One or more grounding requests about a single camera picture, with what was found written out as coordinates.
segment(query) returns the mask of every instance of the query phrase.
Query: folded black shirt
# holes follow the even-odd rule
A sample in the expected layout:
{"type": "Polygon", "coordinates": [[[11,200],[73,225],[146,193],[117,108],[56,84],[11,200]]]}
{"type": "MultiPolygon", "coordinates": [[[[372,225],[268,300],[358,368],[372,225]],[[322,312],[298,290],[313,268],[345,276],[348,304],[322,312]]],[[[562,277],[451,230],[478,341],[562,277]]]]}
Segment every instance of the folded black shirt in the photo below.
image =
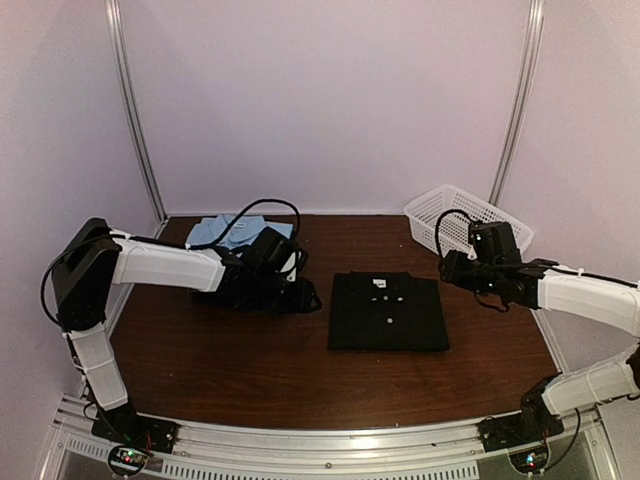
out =
{"type": "Polygon", "coordinates": [[[329,348],[443,351],[449,339],[438,282],[408,273],[337,273],[329,348]]]}

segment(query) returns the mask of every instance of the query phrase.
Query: wooden table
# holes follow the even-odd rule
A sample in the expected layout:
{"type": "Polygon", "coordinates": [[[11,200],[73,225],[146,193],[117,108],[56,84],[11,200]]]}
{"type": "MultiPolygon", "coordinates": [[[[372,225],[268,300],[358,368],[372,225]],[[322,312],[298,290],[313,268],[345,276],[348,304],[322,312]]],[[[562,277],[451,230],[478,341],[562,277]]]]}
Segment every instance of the wooden table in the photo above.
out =
{"type": "MultiPolygon", "coordinates": [[[[198,220],[172,218],[162,238],[184,242],[198,220]]],[[[437,257],[399,216],[303,216],[299,241],[310,256],[303,274],[324,301],[312,314],[236,312],[195,302],[184,289],[134,288],[112,342],[142,413],[263,428],[418,425],[517,410],[531,386],[556,372],[528,310],[499,314],[446,284],[452,351],[328,350],[334,273],[437,278],[437,257]]]]}

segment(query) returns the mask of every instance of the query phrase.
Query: white wall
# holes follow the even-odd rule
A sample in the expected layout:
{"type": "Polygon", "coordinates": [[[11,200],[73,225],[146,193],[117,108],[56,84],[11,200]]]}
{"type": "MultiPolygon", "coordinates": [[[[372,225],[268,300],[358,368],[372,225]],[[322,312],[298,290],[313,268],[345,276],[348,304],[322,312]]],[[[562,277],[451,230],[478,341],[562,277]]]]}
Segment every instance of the white wall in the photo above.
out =
{"type": "Polygon", "coordinates": [[[27,479],[79,378],[40,311],[43,270],[91,216],[154,217],[125,123],[101,0],[0,0],[0,465],[27,479]]]}
{"type": "MultiPolygon", "coordinates": [[[[638,32],[634,0],[546,2],[535,85],[500,205],[536,231],[531,256],[640,279],[638,32]]],[[[572,369],[634,342],[588,320],[548,318],[572,369]]],[[[640,402],[605,415],[623,478],[638,478],[640,402]]]]}
{"type": "Polygon", "coordinates": [[[487,198],[529,4],[124,0],[169,212],[278,196],[399,213],[453,183],[487,198]]]}

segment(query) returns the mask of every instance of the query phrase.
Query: folded blue cloth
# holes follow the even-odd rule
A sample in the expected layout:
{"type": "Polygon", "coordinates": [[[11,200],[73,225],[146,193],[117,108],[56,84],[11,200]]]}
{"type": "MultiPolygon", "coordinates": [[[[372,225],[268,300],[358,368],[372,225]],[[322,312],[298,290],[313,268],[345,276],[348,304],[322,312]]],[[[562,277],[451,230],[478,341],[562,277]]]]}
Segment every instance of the folded blue cloth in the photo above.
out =
{"type": "MultiPolygon", "coordinates": [[[[189,245],[204,245],[213,242],[234,218],[234,215],[203,218],[189,233],[187,243],[189,245]]],[[[287,238],[291,238],[293,232],[293,225],[267,222],[262,216],[245,216],[236,222],[218,245],[229,249],[251,245],[265,227],[271,227],[287,238]]]]}

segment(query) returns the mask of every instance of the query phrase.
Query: plastic basket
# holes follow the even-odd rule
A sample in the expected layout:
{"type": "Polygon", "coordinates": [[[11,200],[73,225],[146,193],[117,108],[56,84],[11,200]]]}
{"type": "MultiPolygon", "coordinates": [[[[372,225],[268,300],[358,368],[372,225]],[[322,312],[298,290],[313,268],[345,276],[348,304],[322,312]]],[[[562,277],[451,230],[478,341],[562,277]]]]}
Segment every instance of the plastic basket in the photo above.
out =
{"type": "MultiPolygon", "coordinates": [[[[520,251],[524,253],[531,245],[533,231],[528,226],[484,200],[451,185],[443,185],[420,195],[404,207],[404,213],[409,217],[411,224],[413,239],[437,253],[436,221],[442,212],[451,208],[464,210],[474,220],[509,222],[520,251]]],[[[446,255],[449,250],[455,249],[473,256],[473,249],[468,242],[468,230],[469,222],[463,216],[447,215],[440,225],[442,254],[446,255]]]]}

